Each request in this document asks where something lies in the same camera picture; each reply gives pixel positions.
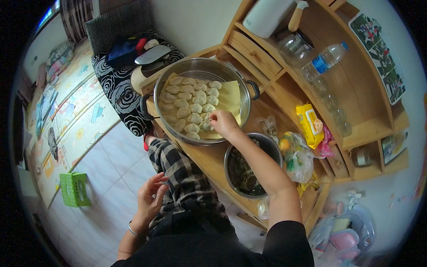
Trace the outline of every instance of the photograph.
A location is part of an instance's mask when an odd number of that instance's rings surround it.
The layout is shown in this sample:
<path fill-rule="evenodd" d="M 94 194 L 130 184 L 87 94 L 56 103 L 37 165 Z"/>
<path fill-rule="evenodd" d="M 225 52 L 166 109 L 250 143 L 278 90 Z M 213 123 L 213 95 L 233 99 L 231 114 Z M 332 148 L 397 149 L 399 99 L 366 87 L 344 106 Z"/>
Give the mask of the photograph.
<path fill-rule="evenodd" d="M 406 148 L 406 140 L 408 138 L 408 129 L 387 136 L 381 140 L 384 153 L 384 163 L 389 163 L 397 157 Z"/>
<path fill-rule="evenodd" d="M 384 78 L 396 66 L 392 58 L 392 53 L 390 53 L 390 48 L 387 47 L 382 39 L 368 53 L 375 67 L 378 69 L 381 78 Z"/>
<path fill-rule="evenodd" d="M 350 21 L 349 25 L 366 50 L 369 51 L 381 39 L 382 27 L 377 19 L 368 14 L 367 10 L 361 11 Z"/>
<path fill-rule="evenodd" d="M 389 74 L 387 74 L 387 76 L 383 79 L 387 95 L 389 96 L 390 104 L 394 105 L 397 103 L 401 99 L 403 93 L 406 91 L 403 81 L 404 78 L 402 73 L 396 71 L 396 68 L 390 71 Z"/>

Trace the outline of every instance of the black sleeve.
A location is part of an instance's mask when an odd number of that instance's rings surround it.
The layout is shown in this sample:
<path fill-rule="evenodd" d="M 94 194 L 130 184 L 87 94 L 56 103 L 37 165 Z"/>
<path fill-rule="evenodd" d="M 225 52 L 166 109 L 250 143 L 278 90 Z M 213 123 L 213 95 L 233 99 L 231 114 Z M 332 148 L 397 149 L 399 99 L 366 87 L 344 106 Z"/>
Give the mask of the black sleeve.
<path fill-rule="evenodd" d="M 125 264 L 126 260 L 119 260 L 114 262 L 113 265 L 111 265 L 111 267 L 122 267 Z"/>
<path fill-rule="evenodd" d="M 304 225 L 295 221 L 273 225 L 266 237 L 263 256 L 281 266 L 314 267 Z"/>

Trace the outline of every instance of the jar lid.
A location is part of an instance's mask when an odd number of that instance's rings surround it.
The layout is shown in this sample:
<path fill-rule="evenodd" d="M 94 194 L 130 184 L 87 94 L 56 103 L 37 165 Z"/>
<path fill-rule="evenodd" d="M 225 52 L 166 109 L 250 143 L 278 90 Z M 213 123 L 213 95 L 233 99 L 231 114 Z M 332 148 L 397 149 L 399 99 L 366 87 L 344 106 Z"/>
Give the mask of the jar lid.
<path fill-rule="evenodd" d="M 301 40 L 304 42 L 305 45 L 309 46 L 311 49 L 314 48 L 314 44 L 313 42 L 310 40 L 310 38 L 308 38 L 307 35 L 305 35 L 300 29 L 296 30 L 296 32 L 294 32 L 295 35 L 297 35 L 299 38 L 301 38 Z"/>

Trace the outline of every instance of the white tile floor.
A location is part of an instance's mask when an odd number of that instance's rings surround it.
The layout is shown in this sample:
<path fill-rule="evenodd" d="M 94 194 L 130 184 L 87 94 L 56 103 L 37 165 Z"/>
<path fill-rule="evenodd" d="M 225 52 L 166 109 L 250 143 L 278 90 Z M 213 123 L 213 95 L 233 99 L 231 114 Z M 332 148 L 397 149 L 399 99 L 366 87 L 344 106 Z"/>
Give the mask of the white tile floor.
<path fill-rule="evenodd" d="M 155 171 L 143 149 L 142 137 L 134 136 L 119 122 L 95 144 L 74 169 L 86 173 L 90 207 L 71 208 L 61 191 L 52 205 L 38 209 L 51 241 L 71 266 L 111 266 L 128 222 L 137 210 L 137 190 Z M 261 230 L 236 214 L 241 210 L 218 189 L 239 240 L 262 252 Z"/>

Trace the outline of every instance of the window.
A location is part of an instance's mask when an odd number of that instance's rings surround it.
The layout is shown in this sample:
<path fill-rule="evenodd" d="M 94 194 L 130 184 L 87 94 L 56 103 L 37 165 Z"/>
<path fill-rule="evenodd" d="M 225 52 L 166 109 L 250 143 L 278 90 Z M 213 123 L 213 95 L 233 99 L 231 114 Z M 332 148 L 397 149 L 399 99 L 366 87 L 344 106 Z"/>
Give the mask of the window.
<path fill-rule="evenodd" d="M 52 5 L 51 8 L 49 8 L 48 11 L 46 11 L 46 14 L 41 19 L 40 23 L 37 27 L 37 32 L 39 32 L 43 26 L 51 19 L 53 16 L 56 15 L 56 13 L 59 12 L 59 0 L 56 0 L 55 3 Z"/>

